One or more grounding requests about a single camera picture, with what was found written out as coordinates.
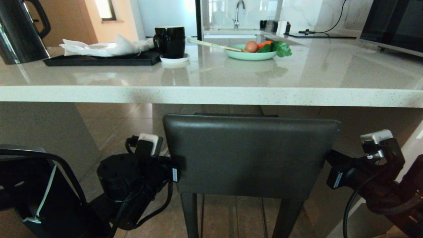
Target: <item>white quartz countertop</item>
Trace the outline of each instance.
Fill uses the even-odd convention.
[[[187,45],[190,61],[178,67],[1,62],[0,101],[423,108],[423,58],[381,53],[348,39],[288,42],[296,42],[292,56],[266,61],[240,61],[220,48]]]

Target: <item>electric kettle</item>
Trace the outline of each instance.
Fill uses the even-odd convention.
[[[24,0],[0,0],[0,55],[5,64],[49,57],[41,39],[50,32],[50,22],[39,0],[26,1],[35,6],[44,28],[37,31]]]

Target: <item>carrot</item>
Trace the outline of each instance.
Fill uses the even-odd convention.
[[[257,44],[257,50],[259,50],[259,49],[261,49],[261,48],[263,48],[263,46],[265,46],[265,45],[267,45],[267,44],[271,44],[273,41],[265,41],[265,42],[262,42],[262,43],[258,43]]]

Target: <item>kettle handle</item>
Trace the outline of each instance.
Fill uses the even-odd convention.
[[[40,36],[40,38],[44,38],[50,31],[51,31],[51,26],[50,26],[50,22],[49,19],[47,18],[46,12],[44,12],[43,6],[41,6],[41,3],[38,0],[26,0],[27,2],[30,2],[34,5],[35,9],[38,12],[38,15],[41,18],[41,22],[43,23],[43,30],[38,32],[38,35]]]

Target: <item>green plate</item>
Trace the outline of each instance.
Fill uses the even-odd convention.
[[[236,48],[236,49],[244,49],[244,44],[234,44],[230,45],[229,47]],[[249,53],[249,52],[237,52],[232,50],[225,50],[225,53],[234,59],[240,60],[266,60],[271,59],[276,55],[276,51],[267,52],[267,53]]]

